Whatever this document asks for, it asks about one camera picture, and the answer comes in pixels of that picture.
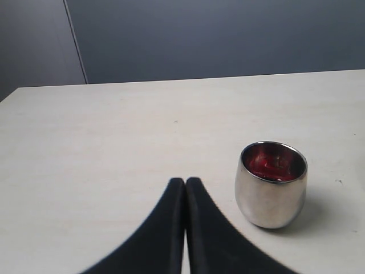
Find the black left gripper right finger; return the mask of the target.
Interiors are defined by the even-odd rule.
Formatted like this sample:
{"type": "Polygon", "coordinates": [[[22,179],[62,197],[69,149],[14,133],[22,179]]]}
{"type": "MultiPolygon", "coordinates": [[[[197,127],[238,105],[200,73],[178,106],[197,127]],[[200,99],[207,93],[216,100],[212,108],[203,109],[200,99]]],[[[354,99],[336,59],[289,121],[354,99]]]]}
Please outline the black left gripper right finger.
{"type": "Polygon", "coordinates": [[[294,273],[234,228],[200,178],[189,178],[185,189],[191,273],[294,273]]]}

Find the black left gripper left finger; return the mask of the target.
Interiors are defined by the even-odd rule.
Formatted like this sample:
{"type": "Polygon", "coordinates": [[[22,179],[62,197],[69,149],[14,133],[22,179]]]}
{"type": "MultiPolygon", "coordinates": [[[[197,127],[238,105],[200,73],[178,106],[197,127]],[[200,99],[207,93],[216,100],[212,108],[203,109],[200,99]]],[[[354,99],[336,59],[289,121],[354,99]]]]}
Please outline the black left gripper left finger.
{"type": "Polygon", "coordinates": [[[142,225],[84,273],[181,273],[186,207],[185,183],[170,179],[142,225]]]}

